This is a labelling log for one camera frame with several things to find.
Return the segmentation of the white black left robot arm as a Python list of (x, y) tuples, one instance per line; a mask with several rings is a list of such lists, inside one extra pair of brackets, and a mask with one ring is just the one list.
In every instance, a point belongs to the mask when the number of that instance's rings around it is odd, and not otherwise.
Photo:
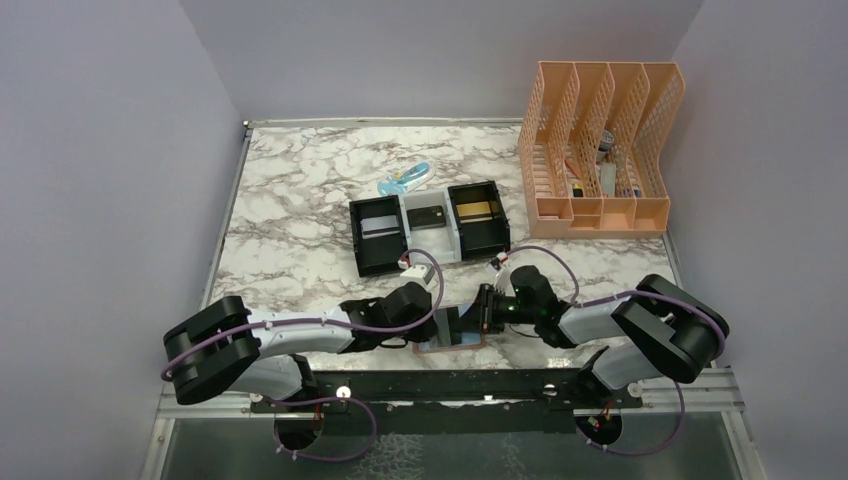
[(226, 296), (163, 337), (160, 377), (181, 405), (226, 391), (264, 393), (298, 411), (313, 401), (307, 353), (375, 350), (390, 339), (427, 339), (443, 294), (408, 282), (385, 297), (348, 300), (324, 312), (278, 313), (257, 321), (239, 296)]

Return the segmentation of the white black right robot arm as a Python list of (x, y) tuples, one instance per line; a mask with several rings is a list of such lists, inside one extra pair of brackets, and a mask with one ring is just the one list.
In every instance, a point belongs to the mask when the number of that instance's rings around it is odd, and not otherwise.
[(511, 272), (510, 283), (511, 294), (481, 285), (473, 317), (483, 332), (530, 324), (546, 345), (564, 350), (624, 338), (594, 353), (567, 385), (571, 396), (592, 407), (641, 380), (693, 383), (722, 355), (730, 335), (720, 314), (658, 274), (645, 276), (632, 290), (584, 303), (559, 299), (534, 266)]

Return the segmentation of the white tray bin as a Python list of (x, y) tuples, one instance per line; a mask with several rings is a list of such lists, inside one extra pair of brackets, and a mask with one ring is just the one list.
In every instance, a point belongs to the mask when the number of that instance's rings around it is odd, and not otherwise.
[(459, 221), (447, 188), (398, 197), (409, 248), (429, 252), (441, 264), (461, 260)]

